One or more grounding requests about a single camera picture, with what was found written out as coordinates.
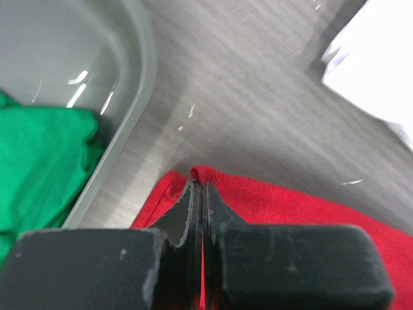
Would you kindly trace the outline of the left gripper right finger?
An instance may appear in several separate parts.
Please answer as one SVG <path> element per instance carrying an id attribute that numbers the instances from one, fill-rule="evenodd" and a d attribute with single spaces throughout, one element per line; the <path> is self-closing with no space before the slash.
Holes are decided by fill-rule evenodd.
<path id="1" fill-rule="evenodd" d="M 395 290 L 354 225 L 253 225 L 203 187 L 207 309 L 388 309 Z"/>

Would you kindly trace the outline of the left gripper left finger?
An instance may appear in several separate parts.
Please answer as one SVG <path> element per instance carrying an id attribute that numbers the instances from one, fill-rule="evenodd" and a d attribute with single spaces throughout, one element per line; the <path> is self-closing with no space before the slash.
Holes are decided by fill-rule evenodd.
<path id="1" fill-rule="evenodd" d="M 202 189 L 146 229 L 26 232 L 1 268 L 2 309 L 198 309 Z"/>

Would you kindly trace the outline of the red t-shirt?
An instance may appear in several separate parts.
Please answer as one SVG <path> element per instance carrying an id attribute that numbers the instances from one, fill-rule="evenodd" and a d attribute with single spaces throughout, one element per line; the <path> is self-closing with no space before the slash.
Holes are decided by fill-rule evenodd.
<path id="1" fill-rule="evenodd" d="M 190 176 L 212 182 L 224 202 L 249 223 L 360 226 L 375 241 L 396 290 L 391 309 L 412 309 L 412 237 L 407 234 L 343 205 L 211 167 L 192 167 Z"/>

